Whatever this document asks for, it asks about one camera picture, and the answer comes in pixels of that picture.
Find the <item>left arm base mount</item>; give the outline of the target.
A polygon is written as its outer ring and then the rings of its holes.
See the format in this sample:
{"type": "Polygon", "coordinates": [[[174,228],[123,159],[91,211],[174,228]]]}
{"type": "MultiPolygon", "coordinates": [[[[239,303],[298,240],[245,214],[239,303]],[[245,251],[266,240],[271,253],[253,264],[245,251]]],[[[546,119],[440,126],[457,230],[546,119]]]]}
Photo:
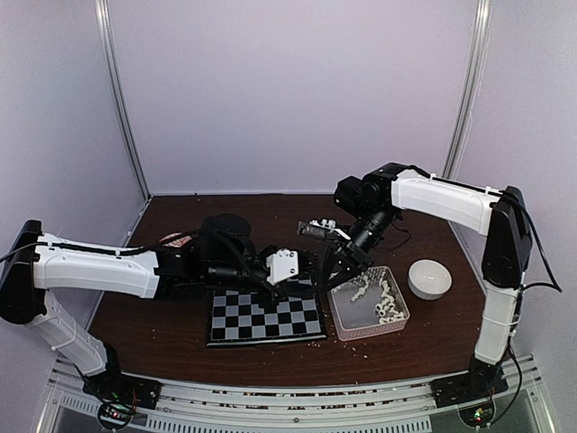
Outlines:
{"type": "Polygon", "coordinates": [[[108,363],[103,372],[86,375],[78,368],[83,392],[100,402],[96,419],[105,431],[126,428],[138,414],[138,409],[154,410],[160,397],[161,383],[122,373],[115,364],[108,363]]]}

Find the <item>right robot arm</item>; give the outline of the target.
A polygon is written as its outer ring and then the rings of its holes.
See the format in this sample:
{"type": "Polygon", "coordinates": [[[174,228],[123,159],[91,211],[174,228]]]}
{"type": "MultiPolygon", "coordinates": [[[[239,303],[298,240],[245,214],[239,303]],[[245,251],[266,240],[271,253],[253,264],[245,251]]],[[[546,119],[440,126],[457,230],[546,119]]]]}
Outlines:
{"type": "Polygon", "coordinates": [[[498,370],[520,320],[524,278],[533,239],[520,189],[475,187],[428,173],[415,165],[389,162],[362,178],[340,180],[334,203],[354,217],[346,228],[327,229],[328,250],[321,268],[330,290],[366,271],[370,252],[403,211],[442,219],[483,237],[479,281],[485,294],[479,338],[463,391],[482,397],[497,382],[498,370]]]}

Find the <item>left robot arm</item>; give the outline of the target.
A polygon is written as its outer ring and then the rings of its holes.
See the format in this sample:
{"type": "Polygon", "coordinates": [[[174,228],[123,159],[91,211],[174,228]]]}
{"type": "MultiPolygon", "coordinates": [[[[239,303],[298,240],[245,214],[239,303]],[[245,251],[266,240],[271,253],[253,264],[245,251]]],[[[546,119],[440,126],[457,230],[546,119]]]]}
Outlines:
{"type": "Polygon", "coordinates": [[[53,290],[110,291],[141,299],[201,299],[215,289],[256,294],[264,305],[316,291],[310,253],[273,245],[258,252],[241,216],[205,218],[198,229],[136,248],[77,244],[47,234],[29,220],[1,261],[1,317],[38,330],[66,356],[88,386],[111,401],[129,393],[115,349],[89,335],[60,305],[53,290]]]}

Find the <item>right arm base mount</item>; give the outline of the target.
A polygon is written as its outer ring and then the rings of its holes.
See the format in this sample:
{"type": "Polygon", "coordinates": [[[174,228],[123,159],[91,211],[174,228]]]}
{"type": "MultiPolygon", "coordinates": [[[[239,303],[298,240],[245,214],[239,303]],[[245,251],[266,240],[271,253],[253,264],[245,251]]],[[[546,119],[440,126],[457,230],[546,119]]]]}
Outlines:
{"type": "Polygon", "coordinates": [[[465,373],[434,379],[430,386],[436,407],[457,405],[467,427],[487,428],[496,418],[494,395],[508,390],[501,365],[487,364],[473,356],[465,373]]]}

